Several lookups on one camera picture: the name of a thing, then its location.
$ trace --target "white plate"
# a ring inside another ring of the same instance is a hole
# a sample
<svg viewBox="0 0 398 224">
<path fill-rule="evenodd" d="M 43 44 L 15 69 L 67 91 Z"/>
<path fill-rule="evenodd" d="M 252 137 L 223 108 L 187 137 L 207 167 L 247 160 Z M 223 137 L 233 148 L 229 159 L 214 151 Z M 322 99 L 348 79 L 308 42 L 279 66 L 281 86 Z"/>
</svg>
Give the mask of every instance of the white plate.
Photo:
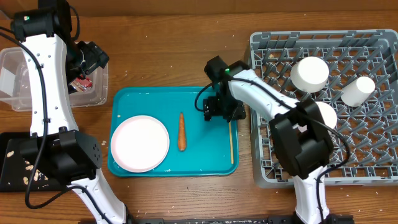
<svg viewBox="0 0 398 224">
<path fill-rule="evenodd" d="M 134 116 L 121 123 L 111 139 L 111 152 L 120 167 L 147 172 L 166 157 L 170 146 L 166 127 L 151 116 Z"/>
</svg>

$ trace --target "blue tray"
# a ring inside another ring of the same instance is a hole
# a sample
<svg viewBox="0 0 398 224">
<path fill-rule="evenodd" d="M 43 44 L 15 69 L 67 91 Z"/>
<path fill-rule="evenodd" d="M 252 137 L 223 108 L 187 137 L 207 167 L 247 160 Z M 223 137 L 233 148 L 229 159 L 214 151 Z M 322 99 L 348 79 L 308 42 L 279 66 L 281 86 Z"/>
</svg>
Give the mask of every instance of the blue tray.
<svg viewBox="0 0 398 224">
<path fill-rule="evenodd" d="M 108 168 L 119 177 L 181 177 L 199 175 L 229 175 L 238 166 L 238 129 L 232 121 L 234 163 L 231 163 L 229 126 L 222 117 L 205 121 L 203 112 L 193 103 L 202 87 L 131 87 L 120 90 L 114 97 L 111 136 L 126 119 L 137 115 L 153 116 L 164 124 L 170 136 L 170 148 L 164 161 L 155 169 L 133 173 L 114 161 L 109 141 Z M 215 95 L 205 91 L 201 99 Z M 177 147 L 180 113 L 184 114 L 187 150 Z"/>
</svg>

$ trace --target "clear plastic container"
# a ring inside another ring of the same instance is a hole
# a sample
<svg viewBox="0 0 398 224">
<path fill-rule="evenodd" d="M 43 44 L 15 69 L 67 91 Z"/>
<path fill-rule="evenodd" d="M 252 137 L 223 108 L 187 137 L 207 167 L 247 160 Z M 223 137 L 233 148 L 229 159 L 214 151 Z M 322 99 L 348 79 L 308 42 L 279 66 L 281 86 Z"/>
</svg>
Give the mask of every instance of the clear plastic container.
<svg viewBox="0 0 398 224">
<path fill-rule="evenodd" d="M 32 110 L 29 72 L 22 49 L 3 49 L 0 52 L 0 65 L 0 101 L 11 105 L 15 111 Z M 108 65 L 104 69 L 98 67 L 88 78 L 93 82 L 91 89 L 69 95 L 72 108 L 103 105 L 106 102 Z"/>
</svg>

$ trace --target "dish rack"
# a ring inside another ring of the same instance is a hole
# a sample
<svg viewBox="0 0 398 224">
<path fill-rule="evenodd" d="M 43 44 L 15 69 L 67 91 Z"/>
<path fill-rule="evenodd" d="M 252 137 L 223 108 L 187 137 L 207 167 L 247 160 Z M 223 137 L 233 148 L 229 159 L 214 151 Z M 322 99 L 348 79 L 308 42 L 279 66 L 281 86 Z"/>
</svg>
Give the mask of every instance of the dish rack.
<svg viewBox="0 0 398 224">
<path fill-rule="evenodd" d="M 398 34 L 394 30 L 336 30 L 256 32 L 250 38 L 248 62 L 256 74 L 283 94 L 313 98 L 331 105 L 337 115 L 336 130 L 351 146 L 347 165 L 326 175 L 327 185 L 398 185 Z M 319 57 L 329 67 L 326 86 L 316 93 L 302 92 L 290 79 L 292 67 L 304 57 Z M 345 105 L 342 88 L 367 76 L 376 90 L 359 107 Z M 251 111 L 253 174 L 262 188 L 293 186 L 291 176 L 278 163 L 268 122 Z M 331 164 L 346 154 L 332 136 Z"/>
</svg>

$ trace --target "wooden table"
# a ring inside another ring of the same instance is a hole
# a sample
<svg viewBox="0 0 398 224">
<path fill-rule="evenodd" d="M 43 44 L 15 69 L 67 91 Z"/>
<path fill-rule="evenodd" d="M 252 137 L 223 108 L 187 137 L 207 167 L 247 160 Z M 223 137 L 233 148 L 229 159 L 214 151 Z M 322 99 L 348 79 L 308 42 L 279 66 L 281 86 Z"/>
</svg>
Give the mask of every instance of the wooden table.
<svg viewBox="0 0 398 224">
<path fill-rule="evenodd" d="M 8 27 L 9 21 L 0 21 Z M 108 101 L 73 110 L 80 129 L 99 142 L 109 140 L 113 97 L 129 86 L 206 85 L 206 62 L 220 55 L 226 63 L 242 58 L 249 37 L 277 30 L 398 30 L 397 11 L 235 14 L 217 16 L 92 17 L 81 19 L 80 40 L 95 41 L 109 61 Z M 13 47 L 6 40 L 0 49 Z M 0 104 L 0 133 L 27 131 L 31 113 Z M 103 171 L 114 193 L 137 218 L 239 218 L 292 214 L 293 189 L 260 189 L 253 182 L 250 118 L 239 125 L 239 167 L 227 177 L 121 179 L 111 174 L 102 147 Z M 356 223 L 397 223 L 398 187 L 327 187 L 335 214 L 354 215 Z M 53 192 L 33 193 L 34 204 Z M 40 210 L 29 210 L 24 193 L 0 194 L 0 223 L 76 223 L 92 219 L 75 194 Z"/>
</svg>

